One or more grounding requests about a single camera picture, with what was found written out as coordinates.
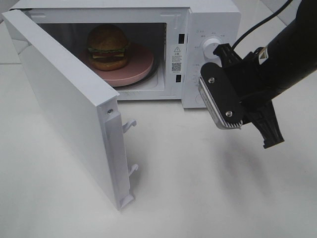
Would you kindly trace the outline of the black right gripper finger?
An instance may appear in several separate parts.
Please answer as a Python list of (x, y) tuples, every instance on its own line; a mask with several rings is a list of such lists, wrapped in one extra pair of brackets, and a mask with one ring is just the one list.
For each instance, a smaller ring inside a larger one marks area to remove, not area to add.
[(219, 44), (213, 54), (220, 58), (222, 68), (243, 68), (242, 58), (231, 49), (228, 43)]
[(284, 142), (272, 101), (252, 111), (251, 122), (264, 139), (264, 149)]

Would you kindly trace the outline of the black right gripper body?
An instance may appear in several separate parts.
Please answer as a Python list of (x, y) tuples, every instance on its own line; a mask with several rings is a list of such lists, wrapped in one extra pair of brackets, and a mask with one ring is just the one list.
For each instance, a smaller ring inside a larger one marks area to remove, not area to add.
[(278, 48), (258, 48), (241, 58), (230, 50), (230, 83), (235, 91), (234, 108), (238, 119), (276, 120), (272, 99), (281, 93), (282, 53)]

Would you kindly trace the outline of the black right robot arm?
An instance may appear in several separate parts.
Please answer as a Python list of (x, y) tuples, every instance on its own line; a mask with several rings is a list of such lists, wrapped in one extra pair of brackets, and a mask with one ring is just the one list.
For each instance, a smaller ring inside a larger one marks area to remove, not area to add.
[(251, 122), (260, 131), (264, 148), (279, 144), (284, 139), (272, 100), (317, 69), (317, 2), (301, 1), (295, 19), (244, 59), (228, 44), (219, 45), (215, 53), (222, 66), (212, 72), (220, 86), (211, 92), (216, 93), (220, 111), (238, 109), (238, 120)]

